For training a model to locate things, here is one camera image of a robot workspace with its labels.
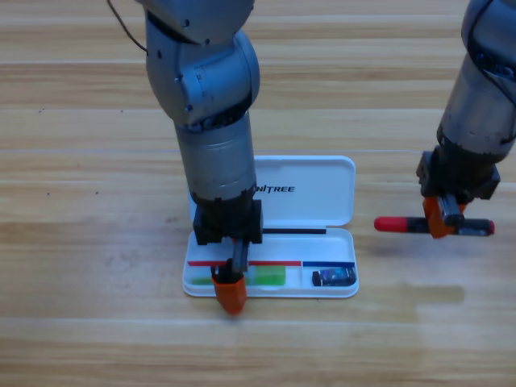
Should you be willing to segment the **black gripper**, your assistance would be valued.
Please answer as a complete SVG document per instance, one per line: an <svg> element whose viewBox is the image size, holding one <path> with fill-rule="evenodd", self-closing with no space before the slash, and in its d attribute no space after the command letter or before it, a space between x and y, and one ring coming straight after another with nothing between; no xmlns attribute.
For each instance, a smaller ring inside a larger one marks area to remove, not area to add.
<svg viewBox="0 0 516 387"><path fill-rule="evenodd" d="M249 245L263 241L261 200L249 193L231 200L199 200L193 228L198 245L221 243L224 238L235 240L232 260L210 270L218 303L228 314L239 314L248 299L242 272L248 269Z"/></svg>
<svg viewBox="0 0 516 387"><path fill-rule="evenodd" d="M448 139L422 153L416 169L423 210L434 239L452 235L464 224L474 199L489 200L501 178L497 163L504 154L470 152Z"/></svg>

